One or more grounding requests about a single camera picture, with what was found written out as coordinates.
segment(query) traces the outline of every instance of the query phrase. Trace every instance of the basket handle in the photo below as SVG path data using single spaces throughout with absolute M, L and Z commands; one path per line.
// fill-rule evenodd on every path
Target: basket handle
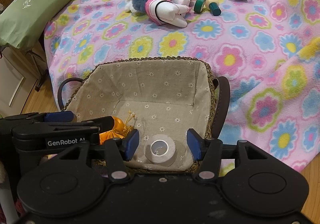
M 221 76 L 213 79 L 213 85 L 215 89 L 218 86 L 220 87 L 217 109 L 211 125 L 211 137 L 217 139 L 221 133 L 229 109 L 230 84 L 226 77 Z
M 59 88 L 58 88 L 58 95 L 57 95 L 57 98 L 58 98 L 58 105 L 59 105 L 59 108 L 60 110 L 62 111 L 63 108 L 64 108 L 64 104 L 62 102 L 62 88 L 64 87 L 64 85 L 66 85 L 68 82 L 84 82 L 83 79 L 80 79 L 80 78 L 68 78 L 66 80 L 64 80 Z

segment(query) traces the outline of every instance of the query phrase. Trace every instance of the green pillow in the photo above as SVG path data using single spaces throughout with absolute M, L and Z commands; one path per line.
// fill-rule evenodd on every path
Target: green pillow
M 0 45 L 31 49 L 47 22 L 71 0 L 14 0 L 0 15 Z

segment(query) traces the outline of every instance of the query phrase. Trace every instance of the green tape roll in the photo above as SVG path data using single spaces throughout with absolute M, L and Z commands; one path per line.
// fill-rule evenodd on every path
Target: green tape roll
M 193 8 L 193 11 L 200 14 L 202 12 L 204 4 L 205 4 L 205 0 L 196 0 L 195 7 Z

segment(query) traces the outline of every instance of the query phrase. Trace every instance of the screw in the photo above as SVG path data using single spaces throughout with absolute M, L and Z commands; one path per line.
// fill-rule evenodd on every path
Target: screw
M 205 180 L 212 179 L 214 177 L 214 173 L 212 171 L 202 171 L 199 173 L 199 177 Z
M 111 174 L 111 177 L 113 179 L 116 179 L 116 180 L 121 180 L 121 179 L 124 179 L 126 178 L 128 175 L 126 172 L 124 171 L 114 171 L 112 174 Z
M 167 179 L 162 177 L 162 178 L 159 178 L 159 182 L 167 182 Z

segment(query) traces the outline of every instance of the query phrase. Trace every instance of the bed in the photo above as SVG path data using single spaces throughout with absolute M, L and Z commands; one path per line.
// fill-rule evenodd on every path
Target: bed
M 320 0 L 219 1 L 220 16 L 191 11 L 177 28 L 124 12 L 125 0 L 73 0 L 44 30 L 56 100 L 65 79 L 104 62 L 196 57 L 230 81 L 223 142 L 247 139 L 301 171 L 320 151 Z M 64 103 L 77 87 L 64 87 Z

